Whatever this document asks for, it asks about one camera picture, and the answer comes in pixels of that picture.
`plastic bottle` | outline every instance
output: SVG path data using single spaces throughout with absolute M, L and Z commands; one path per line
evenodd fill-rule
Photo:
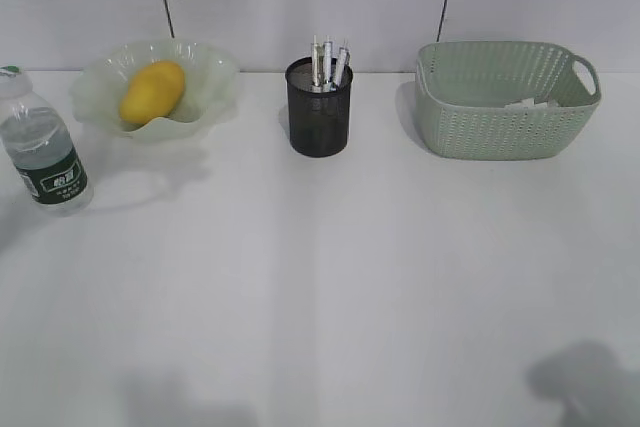
M 67 216 L 91 202 L 93 188 L 64 121 L 13 66 L 0 68 L 0 139 L 44 210 Z

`pen holder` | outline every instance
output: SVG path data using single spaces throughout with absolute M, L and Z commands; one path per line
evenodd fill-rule
M 331 92 L 312 90 L 311 57 L 300 59 L 285 73 L 289 98 L 289 141 L 308 157 L 328 157 L 347 145 L 353 71 L 346 66 Z

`mango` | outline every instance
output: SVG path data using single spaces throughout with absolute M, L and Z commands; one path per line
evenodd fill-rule
M 120 102 L 120 118 L 144 125 L 156 117 L 166 117 L 180 101 L 185 88 L 182 67 L 161 60 L 147 65 L 133 76 Z

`glass bowl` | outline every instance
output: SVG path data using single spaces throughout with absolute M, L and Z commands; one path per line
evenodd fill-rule
M 186 87 L 168 117 L 144 126 L 120 119 L 118 108 L 129 80 L 143 67 L 159 60 L 177 62 L 185 72 Z M 164 39 L 127 44 L 107 59 L 94 62 L 71 86 L 73 116 L 108 132 L 144 142 L 187 137 L 212 125 L 235 99 L 236 62 L 221 50 L 202 42 Z

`green basket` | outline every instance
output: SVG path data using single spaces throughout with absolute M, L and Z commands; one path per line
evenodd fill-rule
M 576 62 L 591 74 L 593 94 Z M 552 157 L 575 139 L 601 97 L 593 66 L 554 44 L 443 42 L 418 57 L 416 120 L 427 147 L 443 157 Z M 559 107 L 505 108 L 527 98 Z

